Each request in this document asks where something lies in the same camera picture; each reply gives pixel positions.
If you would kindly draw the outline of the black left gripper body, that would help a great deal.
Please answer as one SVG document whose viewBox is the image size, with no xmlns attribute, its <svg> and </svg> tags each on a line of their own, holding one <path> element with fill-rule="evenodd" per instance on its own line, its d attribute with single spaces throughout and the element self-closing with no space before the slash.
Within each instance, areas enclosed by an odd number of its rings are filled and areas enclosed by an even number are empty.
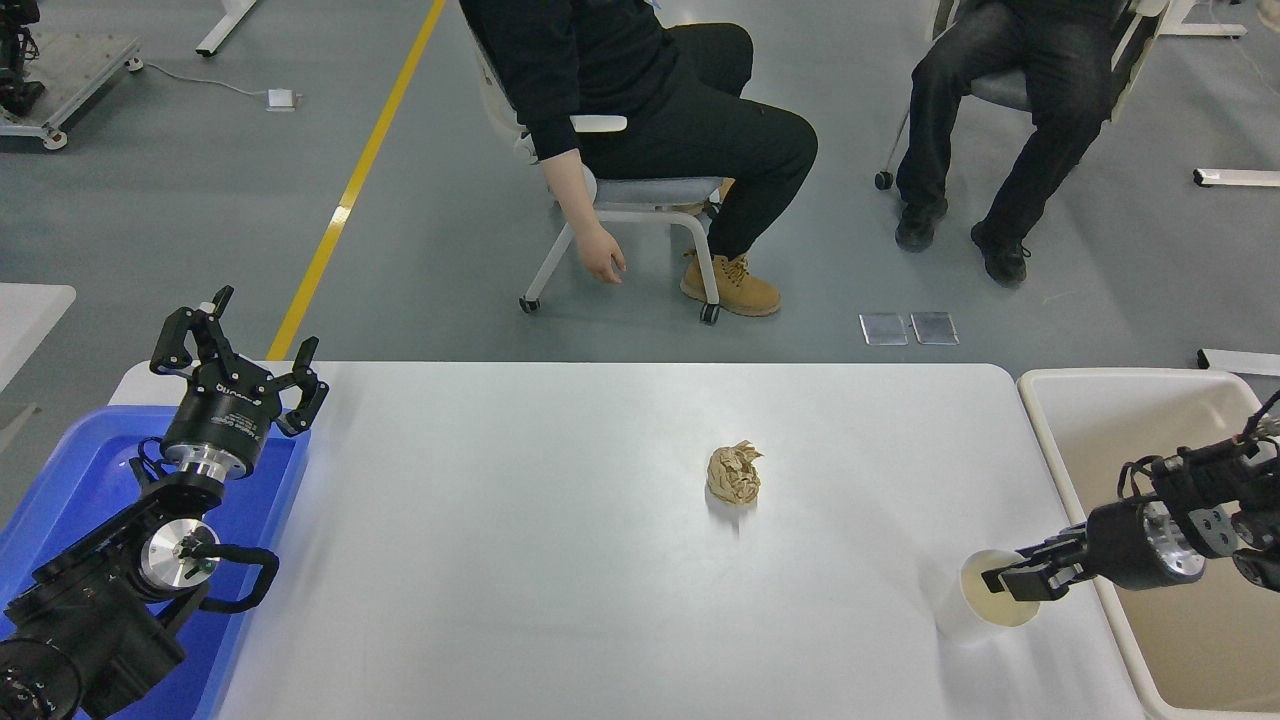
<svg viewBox="0 0 1280 720">
<path fill-rule="evenodd" d="M 241 466 L 253 466 L 273 419 L 270 404 L 256 391 L 266 382 L 268 370 L 243 360 L 228 369 L 219 363 L 197 366 L 163 437 L 165 459 L 177 464 L 180 447 L 207 446 L 230 455 Z"/>
</svg>

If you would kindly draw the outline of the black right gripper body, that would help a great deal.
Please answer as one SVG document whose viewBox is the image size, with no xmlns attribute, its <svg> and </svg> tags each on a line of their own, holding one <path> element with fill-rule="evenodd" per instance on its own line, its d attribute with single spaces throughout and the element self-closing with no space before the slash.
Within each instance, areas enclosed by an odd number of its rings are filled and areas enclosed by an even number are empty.
<svg viewBox="0 0 1280 720">
<path fill-rule="evenodd" d="M 1146 529 L 1147 502 L 1116 502 L 1093 509 L 1085 520 L 1088 571 L 1125 591 L 1167 585 L 1167 568 Z"/>
</svg>

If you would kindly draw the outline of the person's right hand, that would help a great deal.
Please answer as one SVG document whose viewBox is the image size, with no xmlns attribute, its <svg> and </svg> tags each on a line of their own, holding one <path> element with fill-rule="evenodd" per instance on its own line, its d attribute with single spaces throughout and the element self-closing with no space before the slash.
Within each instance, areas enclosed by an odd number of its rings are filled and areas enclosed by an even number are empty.
<svg viewBox="0 0 1280 720">
<path fill-rule="evenodd" d="M 588 222 L 575 231 L 575 245 L 584 269 L 605 284 L 621 284 L 627 269 L 625 255 L 614 236 L 599 222 Z"/>
</svg>

